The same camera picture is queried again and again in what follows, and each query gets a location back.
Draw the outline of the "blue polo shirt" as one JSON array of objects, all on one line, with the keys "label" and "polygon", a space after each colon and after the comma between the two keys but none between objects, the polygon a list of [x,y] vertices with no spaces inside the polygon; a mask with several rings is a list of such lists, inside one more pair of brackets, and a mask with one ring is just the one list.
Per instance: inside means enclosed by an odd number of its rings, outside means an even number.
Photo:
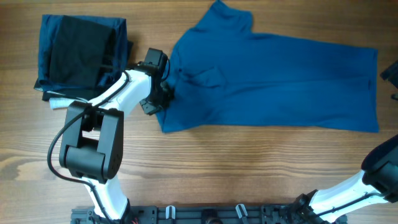
[{"label": "blue polo shirt", "polygon": [[214,2],[175,44],[165,133],[201,125],[318,126],[376,133],[377,50],[252,31]]}]

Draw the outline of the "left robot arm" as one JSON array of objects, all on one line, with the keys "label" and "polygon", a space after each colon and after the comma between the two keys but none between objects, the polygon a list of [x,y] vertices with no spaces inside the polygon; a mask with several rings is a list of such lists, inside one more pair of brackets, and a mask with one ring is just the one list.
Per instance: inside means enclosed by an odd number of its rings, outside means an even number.
[{"label": "left robot arm", "polygon": [[72,223],[137,223],[117,177],[123,159],[124,120],[140,105],[156,114],[174,97],[166,83],[170,62],[161,50],[149,49],[143,61],[122,72],[120,79],[87,103],[74,101],[67,109],[59,163],[69,180],[84,184],[92,208],[74,209]]}]

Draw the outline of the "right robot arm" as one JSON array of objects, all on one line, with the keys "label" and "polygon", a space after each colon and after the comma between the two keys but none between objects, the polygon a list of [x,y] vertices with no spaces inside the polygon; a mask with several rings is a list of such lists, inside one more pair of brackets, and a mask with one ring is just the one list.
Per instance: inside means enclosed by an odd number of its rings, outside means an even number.
[{"label": "right robot arm", "polygon": [[287,211],[288,223],[339,223],[368,205],[397,202],[397,136],[375,147],[361,170],[324,190],[302,194]]}]

